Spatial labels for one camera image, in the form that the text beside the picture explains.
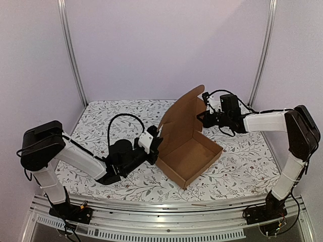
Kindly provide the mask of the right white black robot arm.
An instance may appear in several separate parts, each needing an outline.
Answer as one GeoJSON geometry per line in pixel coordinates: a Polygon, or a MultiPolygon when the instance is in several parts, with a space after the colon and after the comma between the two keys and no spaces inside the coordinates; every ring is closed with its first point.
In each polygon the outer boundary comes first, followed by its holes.
{"type": "Polygon", "coordinates": [[[263,111],[247,107],[248,112],[243,114],[243,101],[237,95],[225,90],[221,93],[219,101],[213,99],[213,93],[202,94],[206,110],[197,119],[204,128],[228,128],[230,137],[265,133],[276,159],[278,153],[286,150],[286,161],[280,162],[280,177],[267,194],[265,204],[246,207],[243,217],[247,224],[256,224],[286,216],[285,201],[294,196],[295,187],[307,173],[310,159],[319,147],[321,134],[315,121],[305,105],[263,111]]]}

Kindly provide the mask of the brown cardboard box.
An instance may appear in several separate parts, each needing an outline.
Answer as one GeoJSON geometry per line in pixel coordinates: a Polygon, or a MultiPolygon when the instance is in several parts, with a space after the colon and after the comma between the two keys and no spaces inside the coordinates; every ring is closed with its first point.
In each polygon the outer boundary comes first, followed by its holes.
{"type": "Polygon", "coordinates": [[[197,115],[206,111],[199,85],[180,97],[163,115],[158,129],[163,138],[156,165],[184,189],[220,157],[223,148],[206,137],[197,115]]]}

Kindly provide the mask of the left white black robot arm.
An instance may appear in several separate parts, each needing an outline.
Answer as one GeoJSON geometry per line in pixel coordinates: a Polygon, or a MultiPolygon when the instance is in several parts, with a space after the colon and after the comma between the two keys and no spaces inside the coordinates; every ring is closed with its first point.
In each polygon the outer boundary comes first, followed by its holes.
{"type": "Polygon", "coordinates": [[[116,141],[109,147],[108,156],[100,158],[74,141],[63,131],[62,123],[54,120],[26,131],[22,148],[16,154],[25,171],[35,177],[47,195],[50,215],[62,220],[89,223],[93,210],[87,202],[71,204],[67,189],[59,182],[51,162],[63,161],[98,183],[111,185],[126,178],[146,161],[154,165],[162,141],[157,127],[150,126],[134,142],[126,139],[116,141]]]}

